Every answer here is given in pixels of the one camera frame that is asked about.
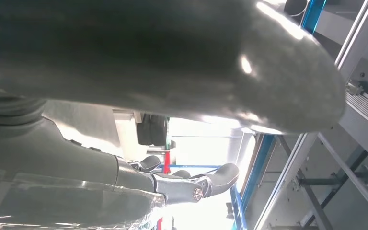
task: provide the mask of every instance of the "gray metal bar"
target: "gray metal bar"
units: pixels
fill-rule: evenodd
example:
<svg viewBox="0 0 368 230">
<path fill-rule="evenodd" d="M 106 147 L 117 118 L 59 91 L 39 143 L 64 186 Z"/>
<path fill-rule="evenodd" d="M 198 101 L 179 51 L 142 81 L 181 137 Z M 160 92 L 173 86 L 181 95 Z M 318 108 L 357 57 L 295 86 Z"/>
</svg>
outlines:
<svg viewBox="0 0 368 230">
<path fill-rule="evenodd" d="M 239 144 L 239 148 L 238 148 L 238 155 L 236 155 L 236 161 L 235 164 L 238 164 L 238 160 L 239 160 L 239 155 L 241 154 L 241 149 L 242 149 L 242 144 L 243 144 L 243 139 L 245 138 L 245 133 L 242 134 L 242 139 L 241 139 L 241 143 Z"/>
<path fill-rule="evenodd" d="M 283 136 L 276 136 L 277 141 L 279 141 L 281 143 L 281 145 L 283 146 L 284 150 L 286 151 L 286 154 L 288 156 L 291 156 L 291 149 L 288 146 L 288 144 L 286 143 L 286 140 L 284 139 Z M 301 169 L 298 170 L 297 172 L 297 179 L 305 179 L 305 175 L 302 172 Z M 328 218 L 326 217 L 320 203 L 318 202 L 317 197 L 315 196 L 313 190 L 311 189 L 311 187 L 309 185 L 303 185 L 302 186 L 302 191 L 304 196 L 307 198 L 307 201 L 311 204 L 311 206 L 313 207 L 313 212 L 314 215 L 317 219 L 317 224 L 318 224 L 318 228 L 320 230 L 332 230 L 333 227 L 330 223 L 330 221 L 328 220 Z"/>
<path fill-rule="evenodd" d="M 363 162 L 363 160 L 368 156 L 368 152 L 366 152 L 361 146 L 357 147 L 353 153 L 349 156 L 346 164 L 350 166 L 351 170 L 356 170 L 359 165 Z M 340 169 L 336 173 L 336 178 L 340 180 L 340 184 L 337 187 L 330 187 L 328 192 L 325 192 L 324 196 L 320 199 L 321 207 L 324 209 L 327 204 L 331 201 L 331 199 L 336 195 L 339 189 L 345 184 L 348 180 L 348 176 L 346 175 L 343 169 Z M 303 227 L 308 227 L 315 220 L 315 216 L 312 210 L 310 210 L 304 218 L 300 221 Z"/>
<path fill-rule="evenodd" d="M 303 133 L 299 136 L 293 148 L 293 151 L 291 152 L 291 156 L 288 158 L 288 161 L 279 176 L 275 188 L 273 189 L 269 200 L 267 201 L 262 213 L 260 214 L 254 230 L 260 230 L 265 227 L 265 222 L 270 215 L 274 204 L 278 200 L 278 195 L 287 188 L 287 186 L 284 185 L 290 183 L 291 180 L 293 180 L 297 175 L 297 171 L 306 159 L 308 152 L 310 151 L 314 141 L 317 138 L 317 135 L 318 133 Z"/>
<path fill-rule="evenodd" d="M 336 151 L 333 149 L 328 140 L 321 133 L 318 134 L 318 137 L 324 143 L 324 146 L 328 149 L 328 151 L 333 156 L 335 161 L 341 166 L 341 168 L 345 171 L 346 175 L 348 175 L 349 179 L 352 181 L 352 183 L 356 186 L 356 188 L 360 191 L 360 193 L 368 202 L 368 190 L 365 188 L 365 186 L 355 176 L 355 173 L 352 170 L 350 170 L 350 168 L 345 164 L 342 158 L 336 153 Z"/>
<path fill-rule="evenodd" d="M 334 178 L 308 178 L 308 179 L 298 179 L 299 185 L 337 185 L 341 182 Z"/>
<path fill-rule="evenodd" d="M 309 226 L 303 228 L 302 226 L 270 226 L 270 230 L 318 230 L 317 226 Z"/>
<path fill-rule="evenodd" d="M 266 167 L 264 168 L 264 171 L 262 173 L 262 176 L 260 178 L 260 181 L 259 181 L 259 184 L 257 185 L 257 187 L 260 187 L 262 185 L 262 181 L 263 181 L 263 179 L 265 177 L 264 175 L 266 174 L 267 167 L 269 167 L 269 163 L 270 163 L 270 161 L 271 161 L 271 159 L 273 157 L 273 153 L 274 153 L 274 150 L 276 149 L 276 146 L 277 146 L 277 142 L 274 142 L 272 144 L 272 146 L 270 147 L 270 150 L 269 150 L 270 157 L 269 157 L 269 160 L 267 160 L 266 163 L 265 163 L 266 164 Z"/>
<path fill-rule="evenodd" d="M 363 12 L 361 20 L 358 17 L 355 21 L 358 22 L 356 30 L 353 28 L 350 32 L 354 38 L 344 44 L 349 49 L 340 54 L 343 63 L 337 63 L 345 79 L 348 79 L 356 69 L 368 46 L 368 0 L 363 4 L 361 12 Z M 368 151 L 368 94 L 357 96 L 347 94 L 346 99 L 349 106 L 346 107 L 345 115 L 339 123 Z"/>
<path fill-rule="evenodd" d="M 242 138 L 237 136 L 172 136 L 172 138 Z"/>
</svg>

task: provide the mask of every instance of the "blue pole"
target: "blue pole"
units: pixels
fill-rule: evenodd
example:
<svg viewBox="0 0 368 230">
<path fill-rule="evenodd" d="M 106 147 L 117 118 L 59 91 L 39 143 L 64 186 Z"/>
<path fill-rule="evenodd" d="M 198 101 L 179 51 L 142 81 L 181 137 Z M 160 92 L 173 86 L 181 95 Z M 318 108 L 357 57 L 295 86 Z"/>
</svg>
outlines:
<svg viewBox="0 0 368 230">
<path fill-rule="evenodd" d="M 254 189 L 257 185 L 257 180 L 259 180 L 260 173 L 264 167 L 264 162 L 266 161 L 267 155 L 270 151 L 270 147 L 274 141 L 273 135 L 264 135 L 262 144 L 257 152 L 256 160 L 254 162 L 252 171 L 250 173 L 249 179 L 246 183 L 245 192 L 242 196 L 242 211 L 246 211 L 246 207 L 253 195 Z"/>
<path fill-rule="evenodd" d="M 304 18 L 301 21 L 301 27 L 308 33 L 314 34 L 325 3 L 326 0 L 311 0 L 308 3 Z"/>
</svg>

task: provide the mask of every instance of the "metal rack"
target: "metal rack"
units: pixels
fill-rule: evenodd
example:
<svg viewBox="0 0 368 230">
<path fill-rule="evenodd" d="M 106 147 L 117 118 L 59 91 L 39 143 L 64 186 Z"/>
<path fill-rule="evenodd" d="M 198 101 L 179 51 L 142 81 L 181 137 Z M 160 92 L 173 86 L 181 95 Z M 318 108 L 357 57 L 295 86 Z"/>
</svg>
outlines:
<svg viewBox="0 0 368 230">
<path fill-rule="evenodd" d="M 335 65 L 341 71 L 343 77 L 348 82 L 354 69 L 364 55 L 368 45 L 368 0 L 364 1 L 362 8 L 356 17 L 353 26 L 342 46 L 342 49 L 335 61 Z M 282 136 L 277 136 L 276 140 L 285 149 L 289 159 L 275 185 L 275 188 L 268 199 L 263 212 L 261 213 L 254 229 L 261 229 L 273 206 L 279 198 L 279 195 L 286 189 L 286 186 L 292 181 L 298 181 L 302 188 L 306 200 L 311 206 L 311 211 L 300 221 L 300 226 L 276 226 L 272 229 L 320 229 L 332 230 L 327 216 L 323 208 L 329 203 L 333 196 L 339 191 L 342 185 L 350 179 L 355 187 L 360 191 L 368 202 L 368 191 L 361 182 L 362 175 L 355 173 L 355 170 L 368 155 L 368 93 L 360 85 L 349 82 L 346 91 L 346 113 L 340 121 L 349 135 L 351 135 L 361 147 L 358 147 L 349 157 L 347 161 L 343 161 L 339 154 L 334 150 L 330 142 L 322 133 L 305 133 L 301 134 L 294 148 L 291 150 Z M 328 149 L 335 161 L 340 165 L 341 169 L 335 175 L 337 181 L 327 179 L 319 179 L 316 181 L 307 180 L 304 173 L 299 169 L 302 162 L 306 159 L 314 141 L 319 138 L 323 145 Z M 311 185 L 336 184 L 337 187 L 330 189 L 324 199 L 318 200 L 312 192 Z M 316 220 L 318 226 L 310 226 Z"/>
</svg>

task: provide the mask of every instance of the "plastic wrap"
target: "plastic wrap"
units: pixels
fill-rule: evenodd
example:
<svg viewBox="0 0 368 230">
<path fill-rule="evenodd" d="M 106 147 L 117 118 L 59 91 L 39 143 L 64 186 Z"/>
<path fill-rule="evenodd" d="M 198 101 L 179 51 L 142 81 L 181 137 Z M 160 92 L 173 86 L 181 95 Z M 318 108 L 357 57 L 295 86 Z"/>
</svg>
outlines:
<svg viewBox="0 0 368 230">
<path fill-rule="evenodd" d="M 160 194 L 0 171 L 0 230 L 149 230 L 164 207 Z"/>
</svg>

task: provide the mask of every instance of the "blue metal frame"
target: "blue metal frame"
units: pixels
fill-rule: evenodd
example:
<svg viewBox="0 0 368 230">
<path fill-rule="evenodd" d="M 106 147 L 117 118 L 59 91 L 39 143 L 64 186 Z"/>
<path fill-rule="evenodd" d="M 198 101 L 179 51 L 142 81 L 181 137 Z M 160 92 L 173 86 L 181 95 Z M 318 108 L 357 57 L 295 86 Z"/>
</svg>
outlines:
<svg viewBox="0 0 368 230">
<path fill-rule="evenodd" d="M 242 196 L 242 211 L 246 211 L 246 207 L 249 204 L 251 197 L 253 196 L 254 189 L 258 183 L 260 174 L 262 173 L 263 167 L 267 155 L 269 154 L 270 147 L 274 142 L 274 135 L 264 135 L 262 144 L 257 152 L 256 160 L 254 162 L 252 171 L 250 172 L 249 179 L 246 183 L 245 192 Z"/>
<path fill-rule="evenodd" d="M 247 230 L 247 224 L 244 212 L 242 211 L 241 195 L 239 194 L 236 186 L 230 188 L 230 196 L 232 198 L 233 215 L 235 216 L 235 223 L 233 224 L 233 230 Z"/>
<path fill-rule="evenodd" d="M 314 34 L 325 3 L 326 0 L 311 0 L 308 3 L 304 17 L 301 21 L 301 27 L 308 33 Z"/>
</svg>

